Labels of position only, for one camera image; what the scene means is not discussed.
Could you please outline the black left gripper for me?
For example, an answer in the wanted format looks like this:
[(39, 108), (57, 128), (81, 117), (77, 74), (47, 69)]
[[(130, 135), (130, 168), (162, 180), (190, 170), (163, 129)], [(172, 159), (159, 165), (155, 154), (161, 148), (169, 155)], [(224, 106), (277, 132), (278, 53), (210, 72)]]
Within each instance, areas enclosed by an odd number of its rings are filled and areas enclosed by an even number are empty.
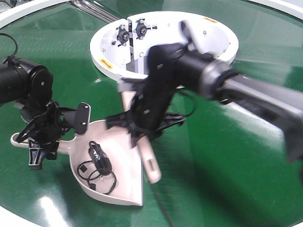
[(45, 105), (39, 105), (32, 100), (18, 100), (16, 105), (26, 123), (16, 142), (30, 139), (28, 165), (31, 170), (42, 170), (44, 159), (57, 159), (57, 140), (64, 134), (61, 128), (74, 129), (78, 135), (85, 134), (88, 129), (91, 107), (87, 103), (80, 103), (77, 109), (59, 107), (59, 103), (54, 100)]

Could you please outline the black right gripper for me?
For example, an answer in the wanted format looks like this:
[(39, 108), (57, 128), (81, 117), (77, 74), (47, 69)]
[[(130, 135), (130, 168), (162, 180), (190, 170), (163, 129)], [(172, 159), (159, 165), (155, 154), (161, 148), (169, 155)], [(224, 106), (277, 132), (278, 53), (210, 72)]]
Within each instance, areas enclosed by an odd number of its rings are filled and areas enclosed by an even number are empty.
[(183, 44), (156, 45), (149, 49), (147, 65), (149, 75), (143, 88), (133, 99), (130, 111), (106, 117), (106, 127), (119, 126), (131, 130), (131, 120), (136, 129), (131, 132), (131, 144), (149, 131), (167, 129), (176, 124), (182, 125), (186, 116), (166, 112), (178, 86), (188, 86), (188, 71), (179, 60), (188, 48)]

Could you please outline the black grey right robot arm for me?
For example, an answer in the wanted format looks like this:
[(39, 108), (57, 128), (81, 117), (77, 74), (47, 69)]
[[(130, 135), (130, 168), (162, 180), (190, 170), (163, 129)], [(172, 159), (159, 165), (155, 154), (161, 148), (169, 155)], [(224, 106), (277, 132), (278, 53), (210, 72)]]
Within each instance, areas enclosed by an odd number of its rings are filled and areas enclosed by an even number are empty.
[(188, 44), (161, 44), (149, 49), (149, 75), (136, 82), (137, 91), (128, 111), (106, 118), (108, 128), (125, 127), (131, 144), (185, 120), (167, 109), (178, 86), (184, 86), (208, 100), (237, 103), (284, 133), (287, 157), (294, 162), (303, 157), (303, 95), (299, 91), (273, 85), (238, 73), (210, 53), (189, 49), (194, 44), (187, 21), (180, 22)]

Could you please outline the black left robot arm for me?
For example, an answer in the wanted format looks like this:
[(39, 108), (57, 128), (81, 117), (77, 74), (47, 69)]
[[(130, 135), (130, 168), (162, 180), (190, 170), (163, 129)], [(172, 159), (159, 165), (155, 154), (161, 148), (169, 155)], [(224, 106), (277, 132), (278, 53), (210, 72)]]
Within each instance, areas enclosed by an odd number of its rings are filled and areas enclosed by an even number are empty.
[(28, 141), (29, 167), (41, 170), (43, 160), (55, 160), (59, 140), (70, 129), (83, 135), (88, 128), (90, 105), (76, 109), (62, 107), (52, 99), (53, 74), (44, 65), (18, 58), (14, 52), (0, 63), (0, 104), (15, 102), (25, 128), (15, 137), (20, 144)]

